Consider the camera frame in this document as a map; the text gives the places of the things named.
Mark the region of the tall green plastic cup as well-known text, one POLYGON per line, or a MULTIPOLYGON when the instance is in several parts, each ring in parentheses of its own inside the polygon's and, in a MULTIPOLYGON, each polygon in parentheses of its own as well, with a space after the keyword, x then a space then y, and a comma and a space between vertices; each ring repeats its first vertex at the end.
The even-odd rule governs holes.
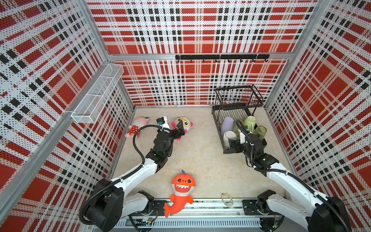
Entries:
POLYGON ((267 128, 264 126, 258 126, 255 131, 255 135, 259 137, 259 139, 262 141, 265 138, 265 135, 267 133, 267 128))

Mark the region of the light green ceramic mug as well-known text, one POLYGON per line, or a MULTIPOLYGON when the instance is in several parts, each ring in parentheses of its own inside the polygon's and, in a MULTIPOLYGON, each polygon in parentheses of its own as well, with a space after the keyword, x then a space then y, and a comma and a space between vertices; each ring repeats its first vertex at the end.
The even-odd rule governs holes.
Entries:
POLYGON ((243 124, 248 128, 250 132, 253 132, 256 125, 256 118, 254 116, 248 116, 244 121, 243 124))

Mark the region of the white mug red inside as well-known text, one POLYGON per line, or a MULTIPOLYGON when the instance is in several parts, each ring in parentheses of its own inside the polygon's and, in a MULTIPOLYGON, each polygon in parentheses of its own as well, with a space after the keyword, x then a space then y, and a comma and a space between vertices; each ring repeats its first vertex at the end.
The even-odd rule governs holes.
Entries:
POLYGON ((234 141, 237 139, 237 135, 234 131, 228 130, 225 131, 223 134, 223 144, 226 149, 230 148, 230 142, 234 141))

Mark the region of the purple plastic cup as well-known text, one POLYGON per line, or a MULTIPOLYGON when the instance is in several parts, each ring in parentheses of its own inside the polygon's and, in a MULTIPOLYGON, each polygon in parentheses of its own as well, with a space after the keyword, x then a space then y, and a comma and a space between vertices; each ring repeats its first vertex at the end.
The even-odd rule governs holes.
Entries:
POLYGON ((233 131, 234 127, 234 119, 231 117, 226 117, 224 118, 222 124, 221 124, 221 135, 224 135, 225 132, 227 131, 233 131))

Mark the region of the black wire dish rack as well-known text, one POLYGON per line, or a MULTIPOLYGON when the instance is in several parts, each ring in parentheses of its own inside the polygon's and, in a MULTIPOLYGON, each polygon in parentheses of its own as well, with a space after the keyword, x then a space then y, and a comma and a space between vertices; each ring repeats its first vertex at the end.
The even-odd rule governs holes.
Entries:
POLYGON ((263 106, 262 95, 254 85, 224 87, 215 89, 215 103, 212 107, 212 116, 219 133, 224 154, 240 153, 241 150, 234 141, 229 140, 229 145, 223 141, 223 122, 226 118, 232 118, 232 128, 235 128, 237 120, 245 121, 253 116, 258 107, 263 106))

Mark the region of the short green plastic cup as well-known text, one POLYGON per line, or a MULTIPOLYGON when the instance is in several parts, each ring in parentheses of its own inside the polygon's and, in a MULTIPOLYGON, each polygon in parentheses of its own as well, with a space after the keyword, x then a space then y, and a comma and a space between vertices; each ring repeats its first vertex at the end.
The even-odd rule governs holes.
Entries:
POLYGON ((240 137, 240 131, 239 131, 239 128, 238 128, 237 124, 234 125, 232 131, 236 134, 236 137, 237 137, 237 138, 240 137))

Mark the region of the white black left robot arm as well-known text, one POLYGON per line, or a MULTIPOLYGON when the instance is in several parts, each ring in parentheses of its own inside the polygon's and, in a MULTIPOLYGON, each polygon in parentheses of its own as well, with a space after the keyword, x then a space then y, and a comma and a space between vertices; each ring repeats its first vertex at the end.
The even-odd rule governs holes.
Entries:
POLYGON ((103 178, 94 186, 79 212, 79 219, 83 224, 95 225, 101 231, 108 232, 122 217, 141 211, 151 212, 154 200, 152 195, 145 191, 132 196, 128 194, 166 164, 172 155, 174 140, 186 134, 182 119, 171 129, 166 117, 158 118, 154 127, 157 129, 157 136, 154 147, 147 155, 143 155, 136 144, 133 144, 141 157, 141 162, 136 167, 117 178, 103 178))

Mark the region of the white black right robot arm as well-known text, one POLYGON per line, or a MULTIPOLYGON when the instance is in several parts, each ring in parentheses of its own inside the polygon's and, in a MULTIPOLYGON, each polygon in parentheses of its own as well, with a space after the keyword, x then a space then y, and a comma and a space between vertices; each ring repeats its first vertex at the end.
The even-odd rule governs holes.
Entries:
POLYGON ((250 167, 289 193, 288 198, 270 189, 260 194, 261 213, 279 213, 309 232, 352 230, 345 204, 339 197, 329 197, 292 174, 278 159, 264 152, 263 142, 256 135, 242 133, 238 140, 229 140, 229 144, 231 149, 244 153, 250 167))

